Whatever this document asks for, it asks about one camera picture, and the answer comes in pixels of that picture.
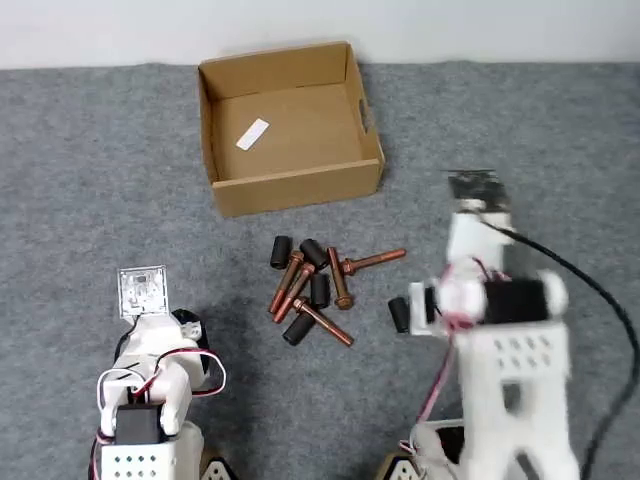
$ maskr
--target cardboard box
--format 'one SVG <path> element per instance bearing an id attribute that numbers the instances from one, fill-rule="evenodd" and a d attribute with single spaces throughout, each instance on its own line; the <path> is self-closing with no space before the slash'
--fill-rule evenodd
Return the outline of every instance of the cardboard box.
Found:
<path id="1" fill-rule="evenodd" d="M 206 61 L 198 67 L 202 156 L 224 216 L 374 193 L 378 132 L 348 43 Z M 244 151 L 238 139 L 269 123 Z"/>

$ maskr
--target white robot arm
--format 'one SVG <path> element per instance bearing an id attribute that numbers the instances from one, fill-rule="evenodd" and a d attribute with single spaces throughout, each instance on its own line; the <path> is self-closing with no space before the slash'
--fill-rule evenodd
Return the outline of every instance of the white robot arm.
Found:
<path id="1" fill-rule="evenodd" d="M 98 379 L 102 449 L 99 468 L 94 444 L 93 480 L 234 478 L 221 459 L 205 465 L 201 477 L 202 433 L 185 420 L 193 396 L 216 395 L 226 384 L 203 325 L 186 310 L 169 311 L 164 266 L 120 270 L 118 287 L 120 316 L 132 328 L 113 368 Z M 196 391 L 211 361 L 221 372 L 219 385 Z"/>
<path id="2" fill-rule="evenodd" d="M 411 458 L 389 478 L 524 480 L 516 458 L 525 454 L 540 480 L 577 480 L 565 393 L 570 365 L 561 319 L 568 301 L 564 284 L 551 271 L 512 282 L 503 273 L 511 240 L 483 223 L 511 228 L 502 185 L 489 172 L 458 172 L 452 179 L 459 208 L 447 268 L 428 288 L 410 285 L 408 323 L 411 335 L 449 338 L 448 357 L 458 358 L 464 418 L 428 421 L 437 392 L 430 395 L 404 447 Z M 442 375 L 450 363 L 445 359 Z M 514 386 L 519 405 L 508 408 L 504 392 Z M 432 393 L 439 388 L 436 382 Z M 464 447 L 452 459 L 438 432 L 456 428 L 463 429 Z"/>

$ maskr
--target black rubber cylinder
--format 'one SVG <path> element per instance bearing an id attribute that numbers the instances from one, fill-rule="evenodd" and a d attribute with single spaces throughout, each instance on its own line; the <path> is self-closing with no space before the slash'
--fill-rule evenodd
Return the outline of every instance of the black rubber cylinder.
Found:
<path id="1" fill-rule="evenodd" d="M 396 297 L 389 300 L 389 311 L 391 318 L 396 326 L 398 333 L 407 333 L 409 331 L 409 304 L 404 297 Z"/>
<path id="2" fill-rule="evenodd" d="M 289 255 L 291 255 L 291 237 L 278 235 L 273 242 L 271 266 L 277 270 L 284 270 L 289 264 Z"/>
<path id="3" fill-rule="evenodd" d="M 316 273 L 311 277 L 311 305 L 317 309 L 327 308 L 331 301 L 329 275 Z"/>
<path id="4" fill-rule="evenodd" d="M 322 270 L 329 265 L 329 255 L 327 251 L 314 239 L 307 238 L 300 244 L 300 250 L 304 253 L 305 261 L 313 263 L 316 270 Z"/>
<path id="5" fill-rule="evenodd" d="M 282 338 L 284 338 L 289 345 L 295 347 L 307 336 L 307 333 L 309 333 L 309 330 L 313 328 L 315 323 L 316 321 L 311 315 L 303 312 L 289 325 L 289 328 L 282 334 Z"/>

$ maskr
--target gray carpet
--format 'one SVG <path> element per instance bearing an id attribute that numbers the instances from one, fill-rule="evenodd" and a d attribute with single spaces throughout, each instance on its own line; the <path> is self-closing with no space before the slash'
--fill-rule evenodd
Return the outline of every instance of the gray carpet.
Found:
<path id="1" fill-rule="evenodd" d="M 640 315 L 640 66 L 363 66 L 388 168 L 348 202 L 223 219 L 199 151 L 194 69 L 0 72 L 0 477 L 86 478 L 95 381 L 126 325 L 118 267 L 164 263 L 170 303 L 206 319 L 225 394 L 191 417 L 242 479 L 369 479 L 404 438 L 444 346 L 394 334 L 386 302 L 443 265 L 446 168 L 493 167 L 515 223 Z M 348 350 L 315 329 L 298 348 L 265 308 L 289 234 L 351 257 L 409 258 L 355 277 Z M 549 265 L 535 258 L 539 265 Z M 626 379 L 608 307 L 571 295 L 571 437 L 578 456 Z M 451 384 L 435 412 L 458 410 Z M 595 478 L 640 470 L 640 400 L 611 431 Z"/>

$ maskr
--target copper bolt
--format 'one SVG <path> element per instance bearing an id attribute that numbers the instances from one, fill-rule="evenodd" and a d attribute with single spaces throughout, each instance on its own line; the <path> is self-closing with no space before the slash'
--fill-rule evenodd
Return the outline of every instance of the copper bolt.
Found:
<path id="1" fill-rule="evenodd" d="M 327 330 L 331 335 L 336 337 L 342 343 L 344 343 L 347 347 L 353 345 L 353 337 L 349 335 L 347 332 L 342 330 L 339 326 L 329 320 L 327 317 L 322 315 L 319 312 L 316 312 L 313 308 L 309 306 L 307 303 L 307 299 L 304 297 L 296 298 L 293 301 L 293 308 L 296 309 L 296 312 L 305 312 L 313 317 L 313 319 L 320 324 L 322 328 Z"/>
<path id="2" fill-rule="evenodd" d="M 333 275 L 333 284 L 336 286 L 336 305 L 340 310 L 349 310 L 353 307 L 353 297 L 347 290 L 347 284 L 344 282 L 342 271 L 340 270 L 340 260 L 338 260 L 338 252 L 335 247 L 327 248 L 329 254 L 329 262 L 331 262 L 331 275 Z"/>
<path id="3" fill-rule="evenodd" d="M 407 251 L 404 248 L 398 248 L 397 250 L 391 250 L 390 252 L 372 255 L 367 258 L 361 258 L 359 260 L 351 260 L 350 258 L 345 258 L 340 266 L 344 275 L 352 276 L 362 268 L 371 267 L 373 265 L 378 265 L 384 262 L 390 262 L 391 260 L 397 260 L 398 258 L 404 257 L 406 254 Z"/>
<path id="4" fill-rule="evenodd" d="M 309 281 L 309 278 L 311 277 L 311 275 L 313 275 L 313 272 L 315 271 L 316 271 L 316 267 L 314 267 L 310 263 L 305 262 L 302 264 L 302 267 L 300 268 L 300 275 L 298 275 L 298 278 L 296 278 L 296 281 L 293 282 L 293 285 L 291 285 L 291 288 L 287 292 L 287 295 L 284 297 L 284 300 L 282 301 L 280 308 L 278 308 L 278 311 L 273 317 L 274 322 L 282 323 L 282 321 L 284 320 L 284 317 L 286 317 L 287 313 L 289 313 L 289 310 L 291 310 L 293 301 L 296 298 L 298 298 L 298 295 L 300 295 L 300 292 L 302 291 L 304 286 L 307 284 L 307 281 Z"/>
<path id="5" fill-rule="evenodd" d="M 289 265 L 282 276 L 282 280 L 280 280 L 280 285 L 278 285 L 276 293 L 273 295 L 273 300 L 271 300 L 271 305 L 269 305 L 269 313 L 276 313 L 278 311 L 278 307 L 280 307 L 282 299 L 287 294 L 287 290 L 291 286 L 291 282 L 293 282 L 296 273 L 298 273 L 298 268 L 300 268 L 303 261 L 304 255 L 302 252 L 295 250 L 289 255 Z"/>

